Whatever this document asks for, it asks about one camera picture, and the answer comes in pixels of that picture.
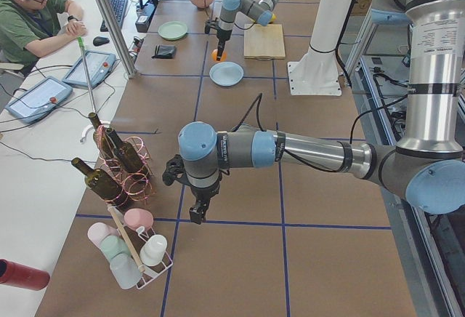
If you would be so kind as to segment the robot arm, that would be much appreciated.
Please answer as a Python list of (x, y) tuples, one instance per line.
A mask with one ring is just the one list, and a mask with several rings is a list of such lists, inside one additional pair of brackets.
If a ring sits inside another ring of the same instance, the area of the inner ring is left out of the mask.
[(219, 17), (213, 21), (212, 28), (217, 31), (218, 44), (214, 59), (220, 61), (226, 42), (230, 40), (236, 15), (240, 12), (261, 26), (272, 22), (273, 10), (279, 0), (222, 0)]
[[(219, 57), (230, 39), (238, 12), (266, 26), (279, 0), (223, 0), (211, 25), (219, 35)], [(344, 33), (345, 12), (355, 0), (322, 0), (308, 52), (290, 63), (291, 94), (330, 94), (323, 83), (330, 59)], [(322, 172), (349, 172), (369, 180), (430, 214), (447, 214), (464, 205), (463, 148), (455, 140), (461, 65), (464, 56), (464, 0), (371, 0), (375, 23), (412, 25), (406, 128), (395, 146), (322, 140), (242, 124), (217, 132), (195, 121), (179, 135), (180, 155), (168, 161), (165, 185), (191, 188), (196, 203), (190, 221), (201, 224), (222, 172), (272, 166), (282, 159)]]

